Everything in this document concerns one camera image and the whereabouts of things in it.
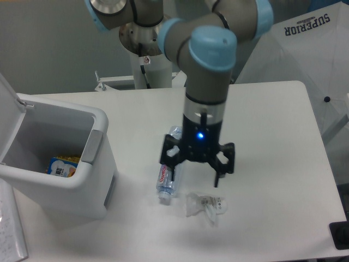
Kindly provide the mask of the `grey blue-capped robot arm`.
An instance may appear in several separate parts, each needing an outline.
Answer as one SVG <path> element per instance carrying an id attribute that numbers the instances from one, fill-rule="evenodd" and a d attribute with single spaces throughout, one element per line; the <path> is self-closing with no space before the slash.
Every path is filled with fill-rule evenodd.
<path id="1" fill-rule="evenodd" d="M 191 21 L 164 20 L 162 1 L 86 1 L 104 31 L 135 23 L 160 26 L 157 45 L 186 76 L 183 132 L 165 136 L 160 163 L 170 169 L 185 160 L 208 163 L 218 181 L 234 172 L 233 143 L 219 143 L 237 45 L 268 32 L 274 16 L 268 1 L 208 1 L 211 12 Z"/>

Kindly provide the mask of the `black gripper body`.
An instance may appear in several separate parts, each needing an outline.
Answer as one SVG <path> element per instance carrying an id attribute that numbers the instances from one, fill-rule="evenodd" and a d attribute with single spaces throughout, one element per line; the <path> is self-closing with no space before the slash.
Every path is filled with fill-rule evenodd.
<path id="1" fill-rule="evenodd" d="M 183 116 L 182 137 L 179 143 L 181 160 L 199 163 L 215 163 L 220 151 L 222 122 L 201 126 Z"/>

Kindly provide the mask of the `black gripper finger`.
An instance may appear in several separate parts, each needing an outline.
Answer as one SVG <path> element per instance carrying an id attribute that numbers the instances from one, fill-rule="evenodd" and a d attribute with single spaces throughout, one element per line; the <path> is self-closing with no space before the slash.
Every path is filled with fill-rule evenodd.
<path id="1" fill-rule="evenodd" d="M 168 151 L 174 149 L 174 147 L 178 147 L 178 152 L 173 155 L 169 155 Z M 175 171 L 176 166 L 185 161 L 185 154 L 181 152 L 182 149 L 182 140 L 176 139 L 170 134 L 166 134 L 164 137 L 163 149 L 160 156 L 160 164 L 166 165 L 172 171 L 171 180 L 175 180 Z"/>
<path id="2" fill-rule="evenodd" d="M 235 144 L 229 142 L 224 145 L 220 145 L 219 151 L 215 157 L 215 180 L 214 187 L 218 188 L 219 180 L 224 178 L 226 174 L 234 173 L 234 161 L 235 161 Z"/>

